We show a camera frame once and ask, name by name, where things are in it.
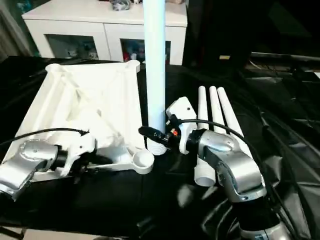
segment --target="curtain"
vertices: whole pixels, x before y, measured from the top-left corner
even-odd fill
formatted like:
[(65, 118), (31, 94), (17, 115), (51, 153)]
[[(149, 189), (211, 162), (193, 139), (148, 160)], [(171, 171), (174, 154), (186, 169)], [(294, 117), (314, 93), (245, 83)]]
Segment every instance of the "curtain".
[(0, 62), (8, 56), (31, 56), (32, 50), (22, 28), (10, 13), (8, 4), (0, 0)]

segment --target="white cabinet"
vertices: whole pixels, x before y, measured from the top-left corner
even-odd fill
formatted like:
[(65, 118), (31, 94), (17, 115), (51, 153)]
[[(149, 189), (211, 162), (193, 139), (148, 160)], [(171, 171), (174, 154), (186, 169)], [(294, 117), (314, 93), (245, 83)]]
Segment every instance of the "white cabinet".
[(103, 23), (24, 21), (43, 58), (111, 59)]
[[(137, 60), (145, 60), (144, 26), (130, 24), (104, 24), (111, 59), (123, 62), (131, 59), (132, 54)], [(165, 27), (166, 62), (182, 65), (185, 46), (185, 27)]]
[[(166, 3), (165, 8), (166, 62), (181, 65), (186, 5)], [(114, 11), (106, 1), (51, 0), (22, 17), (42, 57), (144, 61), (142, 4)]]

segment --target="white plastic part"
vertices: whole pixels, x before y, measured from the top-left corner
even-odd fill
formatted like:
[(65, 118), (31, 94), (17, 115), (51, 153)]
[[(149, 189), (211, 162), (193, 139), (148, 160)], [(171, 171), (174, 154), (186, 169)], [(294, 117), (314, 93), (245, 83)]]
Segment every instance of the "white plastic part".
[[(165, 0), (144, 0), (144, 47), (146, 68), (146, 91), (149, 127), (165, 132)], [(166, 147), (147, 142), (147, 148), (153, 154), (163, 154)]]
[(151, 172), (155, 161), (154, 155), (147, 149), (138, 150), (133, 156), (124, 146), (107, 148), (104, 152), (113, 163), (93, 165), (89, 166), (88, 169), (108, 169), (115, 172), (134, 170), (138, 174), (145, 175)]
[(96, 140), (90, 133), (80, 136), (75, 141), (75, 143), (68, 148), (68, 156), (66, 158), (64, 168), (60, 173), (60, 176), (66, 177), (69, 174), (74, 162), (78, 160), (82, 154), (92, 153), (95, 148)]
[[(90, 130), (99, 147), (118, 139), (144, 149), (138, 132), (142, 125), (137, 72), (140, 62), (89, 65), (50, 64), (47, 75), (26, 113), (16, 136), (46, 128)], [(68, 149), (77, 132), (46, 132), (33, 136)], [(3, 160), (10, 159), (26, 139), (13, 142)], [(54, 175), (52, 172), (37, 175)]]
[[(222, 111), (220, 107), (217, 88), (215, 86), (211, 86), (209, 88), (209, 93), (210, 93), (212, 121), (218, 124), (225, 125), (224, 117), (222, 115)], [(226, 134), (226, 130), (221, 127), (213, 126), (213, 129), (218, 134)]]
[[(224, 113), (225, 120), (226, 120), (228, 127), (235, 130), (240, 135), (244, 136), (244, 134), (241, 130), (241, 127), (239, 125), (239, 122), (237, 120), (237, 117), (235, 115), (235, 112), (230, 104), (230, 101), (228, 99), (228, 96), (226, 94), (225, 89), (223, 87), (219, 87), (217, 92), (219, 95), (219, 99), (221, 102), (221, 106), (222, 106), (223, 113)], [(247, 154), (250, 158), (253, 158), (248, 145), (244, 141), (242, 141), (240, 138), (235, 136), (234, 134), (231, 133), (231, 135), (239, 142), (241, 150), (245, 154)]]
[[(175, 115), (178, 119), (196, 119), (197, 115), (193, 107), (191, 106), (188, 98), (186, 96), (180, 97), (178, 100), (174, 101), (167, 109), (166, 114), (168, 117)], [(182, 154), (188, 154), (189, 151), (186, 149), (186, 144), (189, 134), (196, 130), (197, 124), (195, 122), (185, 122), (179, 126), (181, 130), (181, 138), (179, 143), (179, 151)]]
[[(208, 120), (206, 88), (198, 88), (198, 119)], [(198, 123), (198, 129), (209, 129), (207, 123)], [(202, 187), (211, 187), (216, 183), (216, 171), (204, 160), (197, 157), (194, 168), (194, 182)]]

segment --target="white pvc pipe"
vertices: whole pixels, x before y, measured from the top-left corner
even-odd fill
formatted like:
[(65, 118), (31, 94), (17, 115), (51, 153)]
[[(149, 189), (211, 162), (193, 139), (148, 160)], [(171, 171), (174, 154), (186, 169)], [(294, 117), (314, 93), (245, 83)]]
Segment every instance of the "white pvc pipe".
[[(144, 0), (144, 47), (146, 92), (149, 127), (165, 132), (165, 0)], [(147, 139), (148, 150), (154, 155), (166, 152), (165, 146)]]
[[(220, 107), (217, 88), (215, 86), (211, 86), (209, 88), (209, 93), (210, 93), (212, 121), (221, 125), (225, 125), (224, 117), (222, 115), (222, 111)], [(226, 130), (221, 127), (214, 126), (213, 129), (218, 134), (226, 134)]]
[[(198, 119), (208, 120), (207, 94), (204, 86), (198, 88)], [(198, 123), (198, 129), (209, 129), (209, 124)]]
[[(219, 95), (219, 99), (221, 102), (221, 106), (222, 106), (223, 113), (224, 113), (225, 120), (228, 127), (235, 130), (237, 133), (243, 136), (244, 134), (241, 130), (241, 127), (239, 125), (235, 112), (230, 104), (230, 101), (228, 99), (225, 89), (223, 87), (219, 87), (217, 92)], [(235, 136), (234, 134), (231, 133), (231, 135), (239, 142), (241, 150), (245, 154), (247, 154), (249, 157), (253, 158), (248, 145), (244, 141), (242, 141), (240, 138)]]
[[(198, 89), (198, 119), (208, 120), (207, 94), (204, 86)], [(209, 125), (198, 123), (198, 129), (209, 129)], [(199, 157), (194, 168), (194, 182), (203, 187), (210, 187), (216, 182), (216, 171)]]

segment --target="black fabric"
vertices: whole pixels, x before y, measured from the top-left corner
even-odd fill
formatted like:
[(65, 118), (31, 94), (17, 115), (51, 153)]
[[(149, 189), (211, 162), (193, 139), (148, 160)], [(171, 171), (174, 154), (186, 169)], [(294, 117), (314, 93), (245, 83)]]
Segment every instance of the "black fabric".
[[(10, 57), (0, 64), (1, 141), (15, 135), (50, 63), (101, 61)], [(207, 91), (212, 85), (225, 88), (244, 136), (267, 165), (299, 235), (320, 239), (319, 79), (313, 73), (271, 71), (219, 76), (168, 65), (166, 106), (186, 96), (197, 111), (200, 85)], [(147, 125), (143, 68), (138, 87)], [(6, 151), (0, 149), (1, 158)], [(0, 225), (141, 239), (239, 239), (239, 224), (223, 189), (195, 185), (196, 161), (194, 154), (167, 152), (155, 157), (147, 175), (87, 172), (76, 184), (72, 178), (33, 183)]]
[(279, 224), (275, 211), (269, 204), (268, 197), (232, 204), (240, 228), (245, 231), (270, 229)]

